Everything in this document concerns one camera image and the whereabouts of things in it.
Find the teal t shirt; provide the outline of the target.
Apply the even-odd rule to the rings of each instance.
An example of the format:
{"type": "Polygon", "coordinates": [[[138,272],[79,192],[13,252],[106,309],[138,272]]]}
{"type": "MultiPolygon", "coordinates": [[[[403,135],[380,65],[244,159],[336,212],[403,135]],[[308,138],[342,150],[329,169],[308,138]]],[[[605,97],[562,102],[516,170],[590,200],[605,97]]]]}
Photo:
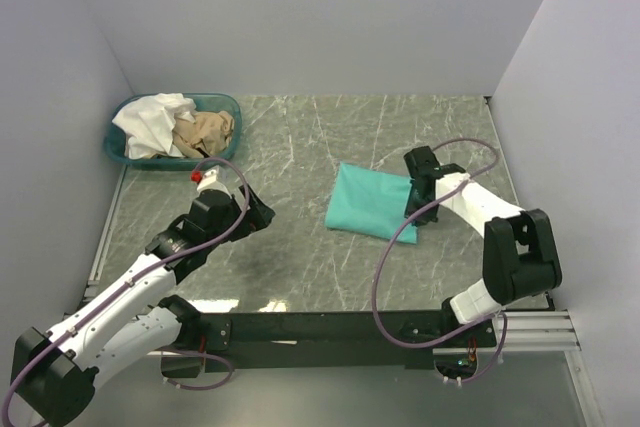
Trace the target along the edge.
{"type": "Polygon", "coordinates": [[[324,225],[390,240],[405,221],[410,187],[406,176],[341,163],[324,225]]]}

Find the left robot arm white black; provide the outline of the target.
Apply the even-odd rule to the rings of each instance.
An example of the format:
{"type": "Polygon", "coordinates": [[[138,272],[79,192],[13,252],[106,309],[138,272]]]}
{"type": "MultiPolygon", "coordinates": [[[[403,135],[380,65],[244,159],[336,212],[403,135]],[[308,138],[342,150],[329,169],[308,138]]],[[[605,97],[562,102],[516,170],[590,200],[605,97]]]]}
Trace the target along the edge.
{"type": "Polygon", "coordinates": [[[9,393],[43,424],[66,426],[123,368],[158,348],[199,341],[199,311],[166,294],[219,244],[271,224],[274,211],[250,187],[240,190],[242,204],[220,183],[199,188],[189,212],[157,234],[111,286],[46,332],[27,329],[15,343],[9,393]]]}

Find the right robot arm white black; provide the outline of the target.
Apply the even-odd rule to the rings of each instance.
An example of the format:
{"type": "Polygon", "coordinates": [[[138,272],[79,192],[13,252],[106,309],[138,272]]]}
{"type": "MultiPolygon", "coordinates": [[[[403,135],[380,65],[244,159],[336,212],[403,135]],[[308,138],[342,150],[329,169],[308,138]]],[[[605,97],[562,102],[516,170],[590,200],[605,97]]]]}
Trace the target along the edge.
{"type": "Polygon", "coordinates": [[[460,346],[474,333],[473,322],[562,282],[557,248],[548,215],[524,210],[493,194],[455,163],[442,164],[428,147],[404,155],[410,176],[405,217],[416,227],[438,220],[444,207],[483,239],[481,278],[445,300],[426,331],[460,346]]]}

